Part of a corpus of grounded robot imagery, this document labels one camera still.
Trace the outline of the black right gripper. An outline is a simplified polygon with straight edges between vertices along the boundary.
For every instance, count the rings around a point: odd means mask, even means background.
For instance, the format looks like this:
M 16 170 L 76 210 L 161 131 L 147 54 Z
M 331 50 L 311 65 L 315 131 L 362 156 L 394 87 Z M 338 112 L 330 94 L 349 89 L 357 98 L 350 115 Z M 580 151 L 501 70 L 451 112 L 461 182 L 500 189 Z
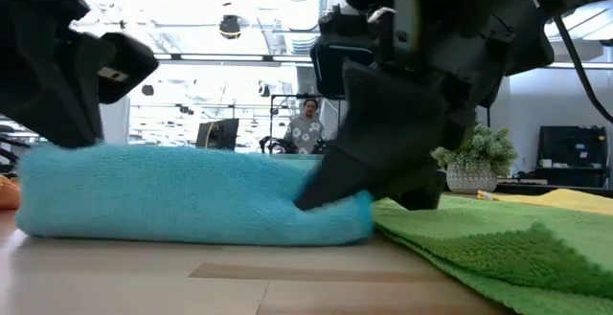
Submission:
M 296 205 L 303 211 L 375 188 L 458 147 L 506 76 L 549 65 L 553 18 L 592 0 L 347 0 L 321 34 L 364 35 L 375 61 L 347 61 L 348 112 Z

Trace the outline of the green microfiber towel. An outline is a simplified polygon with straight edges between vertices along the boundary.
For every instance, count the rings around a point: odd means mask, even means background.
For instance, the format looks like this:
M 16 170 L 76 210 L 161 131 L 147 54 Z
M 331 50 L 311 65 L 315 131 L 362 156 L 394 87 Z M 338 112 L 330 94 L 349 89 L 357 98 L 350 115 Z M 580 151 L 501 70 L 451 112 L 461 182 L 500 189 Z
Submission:
M 376 227 L 522 315 L 613 315 L 613 216 L 445 195 L 375 204 Z

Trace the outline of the blue microfiber towel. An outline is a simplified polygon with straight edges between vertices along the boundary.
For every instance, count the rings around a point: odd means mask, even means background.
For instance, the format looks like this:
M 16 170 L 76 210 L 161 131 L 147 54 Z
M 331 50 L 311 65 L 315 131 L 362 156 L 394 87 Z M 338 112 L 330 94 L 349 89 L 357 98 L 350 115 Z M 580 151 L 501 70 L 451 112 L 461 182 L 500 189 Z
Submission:
M 37 147 L 19 163 L 15 221 L 31 236 L 335 246 L 369 238 L 372 198 L 304 212 L 312 170 L 261 154 L 166 146 Z

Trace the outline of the orange microfiber towel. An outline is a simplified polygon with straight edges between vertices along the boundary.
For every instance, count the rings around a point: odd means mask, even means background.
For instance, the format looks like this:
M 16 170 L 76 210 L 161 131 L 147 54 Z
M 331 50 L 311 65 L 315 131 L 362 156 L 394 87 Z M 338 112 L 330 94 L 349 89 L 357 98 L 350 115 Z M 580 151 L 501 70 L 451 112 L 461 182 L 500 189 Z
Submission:
M 19 182 L 5 175 L 0 175 L 0 211 L 11 211 L 19 208 L 21 190 Z

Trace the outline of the yellow microfiber towel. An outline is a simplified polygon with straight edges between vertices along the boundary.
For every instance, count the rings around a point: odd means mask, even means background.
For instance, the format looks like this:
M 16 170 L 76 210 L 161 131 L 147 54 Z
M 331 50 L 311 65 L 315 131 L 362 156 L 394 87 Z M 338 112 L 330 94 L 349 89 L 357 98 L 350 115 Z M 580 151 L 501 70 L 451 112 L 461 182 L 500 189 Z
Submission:
M 581 191 L 555 190 L 540 195 L 509 195 L 478 191 L 481 200 L 521 203 L 613 216 L 613 198 Z

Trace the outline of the green potted plant white pot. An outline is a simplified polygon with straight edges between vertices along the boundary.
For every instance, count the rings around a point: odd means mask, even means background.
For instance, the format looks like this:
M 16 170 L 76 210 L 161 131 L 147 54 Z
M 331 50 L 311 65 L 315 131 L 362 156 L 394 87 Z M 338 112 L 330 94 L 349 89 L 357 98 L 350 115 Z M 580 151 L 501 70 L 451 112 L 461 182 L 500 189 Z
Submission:
M 477 194 L 493 192 L 499 176 L 509 176 L 511 163 L 517 157 L 506 128 L 492 130 L 477 124 L 473 135 L 455 150 L 438 147 L 432 156 L 446 173 L 446 184 L 452 192 Z

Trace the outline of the white pillar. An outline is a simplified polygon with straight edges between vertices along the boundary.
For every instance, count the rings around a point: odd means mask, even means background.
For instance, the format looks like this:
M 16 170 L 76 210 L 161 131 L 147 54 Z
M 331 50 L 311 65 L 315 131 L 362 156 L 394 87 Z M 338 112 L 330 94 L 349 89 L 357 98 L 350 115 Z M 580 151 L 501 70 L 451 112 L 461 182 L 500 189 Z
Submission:
M 129 135 L 129 97 L 112 104 L 101 104 L 102 133 L 110 144 L 125 145 Z

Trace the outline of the person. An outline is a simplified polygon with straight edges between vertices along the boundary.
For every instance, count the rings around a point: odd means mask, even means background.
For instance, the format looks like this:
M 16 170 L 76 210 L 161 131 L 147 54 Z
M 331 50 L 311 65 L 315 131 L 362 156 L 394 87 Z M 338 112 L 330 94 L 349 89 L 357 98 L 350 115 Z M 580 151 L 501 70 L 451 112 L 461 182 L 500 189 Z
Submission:
M 287 126 L 284 139 L 296 147 L 298 154 L 311 154 L 318 140 L 323 138 L 324 126 L 316 116 L 318 101 L 305 99 L 303 111 Z

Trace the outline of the black television cabinet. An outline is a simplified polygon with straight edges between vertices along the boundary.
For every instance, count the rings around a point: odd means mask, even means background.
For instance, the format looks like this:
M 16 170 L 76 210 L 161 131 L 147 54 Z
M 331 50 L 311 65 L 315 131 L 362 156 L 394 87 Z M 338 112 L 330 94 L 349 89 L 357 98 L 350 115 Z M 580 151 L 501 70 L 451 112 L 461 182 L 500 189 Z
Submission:
M 541 159 L 553 165 L 543 168 Z M 548 185 L 603 188 L 609 176 L 606 129 L 598 126 L 541 126 L 534 175 Z

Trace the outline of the black computer monitor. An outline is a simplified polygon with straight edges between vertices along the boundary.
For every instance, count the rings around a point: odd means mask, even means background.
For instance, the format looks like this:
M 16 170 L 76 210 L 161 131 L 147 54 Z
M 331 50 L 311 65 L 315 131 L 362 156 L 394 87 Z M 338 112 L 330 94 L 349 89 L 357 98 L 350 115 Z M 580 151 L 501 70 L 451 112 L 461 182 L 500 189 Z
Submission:
M 238 119 L 226 119 L 200 124 L 195 146 L 234 150 L 238 136 Z

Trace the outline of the black metal table frame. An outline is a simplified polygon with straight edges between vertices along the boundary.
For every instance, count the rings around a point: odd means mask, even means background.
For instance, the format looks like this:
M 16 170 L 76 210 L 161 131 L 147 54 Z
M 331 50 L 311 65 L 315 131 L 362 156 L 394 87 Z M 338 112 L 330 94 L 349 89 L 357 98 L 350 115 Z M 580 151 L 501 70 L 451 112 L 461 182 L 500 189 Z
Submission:
M 581 191 L 585 193 L 603 196 L 606 198 L 613 198 L 613 189 L 589 188 L 589 187 L 563 187 L 563 186 L 537 185 L 537 184 L 498 184 L 494 192 L 503 193 L 503 194 L 540 195 L 540 194 L 544 194 L 549 191 L 555 191 L 558 189 L 570 190 L 570 191 Z

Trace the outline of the silver ventilation duct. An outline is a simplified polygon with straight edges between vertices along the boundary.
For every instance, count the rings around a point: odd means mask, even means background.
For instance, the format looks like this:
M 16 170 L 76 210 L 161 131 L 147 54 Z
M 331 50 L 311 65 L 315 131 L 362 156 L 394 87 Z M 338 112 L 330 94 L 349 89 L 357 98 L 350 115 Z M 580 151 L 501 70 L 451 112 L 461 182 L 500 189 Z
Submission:
M 319 34 L 324 0 L 280 0 L 285 46 L 291 55 L 308 55 Z

